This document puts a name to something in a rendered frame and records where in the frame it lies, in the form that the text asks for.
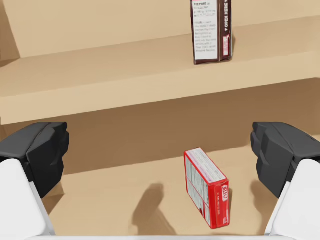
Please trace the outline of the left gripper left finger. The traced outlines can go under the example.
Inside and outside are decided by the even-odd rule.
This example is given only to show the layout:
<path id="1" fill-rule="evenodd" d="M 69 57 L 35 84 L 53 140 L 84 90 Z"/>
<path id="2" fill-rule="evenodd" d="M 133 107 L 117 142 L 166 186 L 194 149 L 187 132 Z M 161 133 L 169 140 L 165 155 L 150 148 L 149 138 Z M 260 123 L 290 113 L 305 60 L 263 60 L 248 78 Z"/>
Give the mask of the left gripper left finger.
<path id="1" fill-rule="evenodd" d="M 61 181 L 66 122 L 38 122 L 0 141 L 0 237 L 53 236 L 42 199 Z"/>

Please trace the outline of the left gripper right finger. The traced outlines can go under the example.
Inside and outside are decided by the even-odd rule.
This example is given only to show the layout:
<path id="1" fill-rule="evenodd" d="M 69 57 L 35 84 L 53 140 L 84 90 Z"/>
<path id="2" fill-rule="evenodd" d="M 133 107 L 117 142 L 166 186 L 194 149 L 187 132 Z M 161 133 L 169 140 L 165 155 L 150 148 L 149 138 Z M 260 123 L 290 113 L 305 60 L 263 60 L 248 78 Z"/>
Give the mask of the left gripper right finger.
<path id="1" fill-rule="evenodd" d="M 278 201 L 266 236 L 320 236 L 320 141 L 283 122 L 254 122 L 258 179 Z"/>

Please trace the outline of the red carton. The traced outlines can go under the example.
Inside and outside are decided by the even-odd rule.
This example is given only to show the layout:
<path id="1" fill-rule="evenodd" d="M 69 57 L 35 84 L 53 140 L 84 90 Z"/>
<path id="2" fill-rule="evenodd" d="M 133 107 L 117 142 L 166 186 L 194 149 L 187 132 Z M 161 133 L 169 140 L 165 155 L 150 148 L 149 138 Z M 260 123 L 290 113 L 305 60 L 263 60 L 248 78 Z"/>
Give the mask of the red carton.
<path id="1" fill-rule="evenodd" d="M 184 152 L 186 190 L 211 229 L 230 224 L 229 179 L 200 148 Z"/>

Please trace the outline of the pale wooden shelf unit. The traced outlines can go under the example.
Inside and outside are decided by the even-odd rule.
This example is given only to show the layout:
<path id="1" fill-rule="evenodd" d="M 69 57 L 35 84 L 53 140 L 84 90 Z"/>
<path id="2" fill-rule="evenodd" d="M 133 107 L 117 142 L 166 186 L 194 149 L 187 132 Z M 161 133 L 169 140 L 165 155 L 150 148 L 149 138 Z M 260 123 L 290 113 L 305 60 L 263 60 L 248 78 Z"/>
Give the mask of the pale wooden shelf unit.
<path id="1" fill-rule="evenodd" d="M 190 0 L 0 0 L 0 139 L 67 122 L 59 236 L 261 236 L 277 203 L 253 122 L 320 141 L 320 0 L 231 0 L 233 57 L 194 65 Z M 184 152 L 229 179 L 230 223 L 188 195 Z"/>

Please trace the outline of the brown and white carton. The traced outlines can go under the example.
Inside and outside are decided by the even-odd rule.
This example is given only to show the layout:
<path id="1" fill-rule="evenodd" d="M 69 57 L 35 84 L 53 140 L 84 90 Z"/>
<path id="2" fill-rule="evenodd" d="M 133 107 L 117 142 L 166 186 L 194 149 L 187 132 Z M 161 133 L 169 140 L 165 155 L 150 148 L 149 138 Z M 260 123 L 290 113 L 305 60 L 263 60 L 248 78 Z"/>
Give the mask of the brown and white carton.
<path id="1" fill-rule="evenodd" d="M 232 0 L 190 0 L 193 62 L 225 62 L 233 56 Z"/>

